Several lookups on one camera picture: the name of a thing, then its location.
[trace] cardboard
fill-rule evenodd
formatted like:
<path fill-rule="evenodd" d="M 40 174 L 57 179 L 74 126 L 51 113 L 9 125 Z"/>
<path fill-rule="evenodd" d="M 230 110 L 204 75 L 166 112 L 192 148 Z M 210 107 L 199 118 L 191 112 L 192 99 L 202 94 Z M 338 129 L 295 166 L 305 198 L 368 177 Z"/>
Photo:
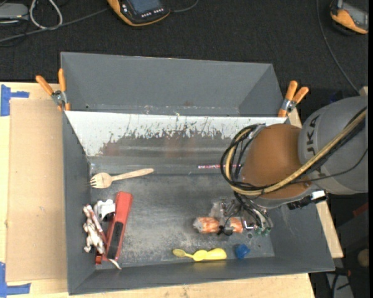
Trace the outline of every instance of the cardboard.
<path fill-rule="evenodd" d="M 62 114 L 11 99 L 7 281 L 66 278 Z"/>

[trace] gray bin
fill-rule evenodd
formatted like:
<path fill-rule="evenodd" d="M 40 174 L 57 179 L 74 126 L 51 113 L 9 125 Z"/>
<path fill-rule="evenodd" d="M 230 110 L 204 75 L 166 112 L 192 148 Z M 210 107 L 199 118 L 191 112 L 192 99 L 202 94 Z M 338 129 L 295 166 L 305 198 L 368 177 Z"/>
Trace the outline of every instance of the gray bin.
<path fill-rule="evenodd" d="M 282 95 L 271 64 L 61 54 L 72 110 L 63 114 L 64 187 L 70 294 L 192 284 L 334 269 L 315 205 L 270 209 L 274 228 L 202 235 L 192 227 L 212 202 L 233 192 L 216 165 L 234 134 L 254 123 L 282 123 Z M 140 178 L 92 189 L 98 172 L 155 168 Z M 82 207 L 130 192 L 133 203 L 119 264 L 85 253 Z M 251 252 L 236 258 L 246 244 Z M 226 261 L 192 263 L 189 252 L 222 247 Z"/>

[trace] red object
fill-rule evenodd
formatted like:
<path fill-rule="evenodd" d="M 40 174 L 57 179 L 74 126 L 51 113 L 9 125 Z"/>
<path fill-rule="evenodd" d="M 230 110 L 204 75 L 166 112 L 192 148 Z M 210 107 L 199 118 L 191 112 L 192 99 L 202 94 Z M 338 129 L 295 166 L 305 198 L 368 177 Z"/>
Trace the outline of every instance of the red object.
<path fill-rule="evenodd" d="M 357 217 L 359 214 L 367 211 L 369 209 L 369 202 L 366 202 L 364 205 L 361 205 L 356 210 L 353 211 L 354 217 Z"/>
<path fill-rule="evenodd" d="M 107 244 L 105 246 L 105 254 L 103 260 L 115 260 L 120 256 L 123 237 L 126 231 L 127 218 L 130 213 L 132 204 L 132 194 L 127 192 L 119 192 L 116 195 L 116 210 L 114 217 L 111 219 L 106 232 Z"/>

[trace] orange device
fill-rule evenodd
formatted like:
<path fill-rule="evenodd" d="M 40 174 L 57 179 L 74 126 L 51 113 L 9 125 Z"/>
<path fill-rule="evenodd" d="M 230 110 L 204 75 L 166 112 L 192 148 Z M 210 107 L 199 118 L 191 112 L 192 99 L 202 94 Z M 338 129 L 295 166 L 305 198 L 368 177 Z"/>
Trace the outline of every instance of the orange device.
<path fill-rule="evenodd" d="M 116 210 L 106 232 L 106 247 L 103 260 L 117 261 L 119 258 L 124 233 L 126 231 L 127 218 L 132 204 L 132 195 L 127 192 L 118 192 L 116 195 Z"/>
<path fill-rule="evenodd" d="M 333 0 L 330 4 L 330 16 L 334 23 L 350 32 L 366 34 L 369 32 L 369 14 L 343 0 Z"/>
<path fill-rule="evenodd" d="M 170 14 L 161 0 L 106 0 L 113 11 L 128 25 L 140 27 L 156 23 Z"/>

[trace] small toy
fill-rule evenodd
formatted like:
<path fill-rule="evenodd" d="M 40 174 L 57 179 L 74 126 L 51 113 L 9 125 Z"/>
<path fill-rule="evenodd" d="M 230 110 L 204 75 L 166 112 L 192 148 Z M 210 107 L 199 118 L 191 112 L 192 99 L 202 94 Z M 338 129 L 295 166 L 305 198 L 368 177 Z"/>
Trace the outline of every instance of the small toy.
<path fill-rule="evenodd" d="M 88 234 L 86 238 L 86 246 L 84 247 L 84 250 L 87 253 L 90 252 L 91 246 L 93 245 L 97 249 L 97 252 L 99 254 L 104 254 L 105 253 L 104 240 L 101 236 L 101 232 L 99 231 L 99 228 L 101 226 L 98 227 L 96 225 L 98 221 L 94 220 L 95 214 L 92 211 L 91 206 L 90 205 L 84 206 L 83 212 L 85 213 L 87 217 L 86 222 L 83 224 L 83 230 Z"/>

